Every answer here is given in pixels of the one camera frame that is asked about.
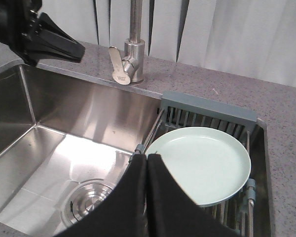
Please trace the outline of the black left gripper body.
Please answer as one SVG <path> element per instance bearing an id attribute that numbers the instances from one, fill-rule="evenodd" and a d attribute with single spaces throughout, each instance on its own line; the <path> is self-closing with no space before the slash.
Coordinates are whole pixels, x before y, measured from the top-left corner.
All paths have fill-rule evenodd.
<path id="1" fill-rule="evenodd" d="M 0 42 L 22 53 L 30 20 L 36 18 L 41 7 L 40 0 L 0 0 Z"/>

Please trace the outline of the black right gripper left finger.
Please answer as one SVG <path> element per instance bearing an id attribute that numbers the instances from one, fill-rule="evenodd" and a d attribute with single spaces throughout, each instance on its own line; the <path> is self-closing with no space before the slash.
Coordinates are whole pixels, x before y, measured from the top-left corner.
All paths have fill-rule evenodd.
<path id="1" fill-rule="evenodd" d="M 145 237 L 147 158 L 134 155 L 109 196 L 59 237 Z"/>

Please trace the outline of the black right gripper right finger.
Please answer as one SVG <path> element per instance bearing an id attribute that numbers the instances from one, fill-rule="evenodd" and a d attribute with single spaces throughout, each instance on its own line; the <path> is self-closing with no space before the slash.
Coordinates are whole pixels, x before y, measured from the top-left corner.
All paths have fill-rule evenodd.
<path id="1" fill-rule="evenodd" d="M 158 154 L 148 156 L 148 233 L 151 237 L 238 237 L 198 207 Z"/>

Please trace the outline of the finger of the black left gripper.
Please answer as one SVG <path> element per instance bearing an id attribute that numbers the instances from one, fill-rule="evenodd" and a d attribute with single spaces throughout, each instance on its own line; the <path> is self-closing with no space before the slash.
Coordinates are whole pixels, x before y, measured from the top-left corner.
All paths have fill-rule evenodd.
<path id="1" fill-rule="evenodd" d="M 82 58 L 85 47 L 43 12 L 31 27 L 31 53 L 35 58 Z"/>
<path id="2" fill-rule="evenodd" d="M 41 59 L 56 59 L 79 63 L 82 45 L 73 38 L 57 34 L 27 35 L 24 37 L 24 62 L 36 66 Z"/>

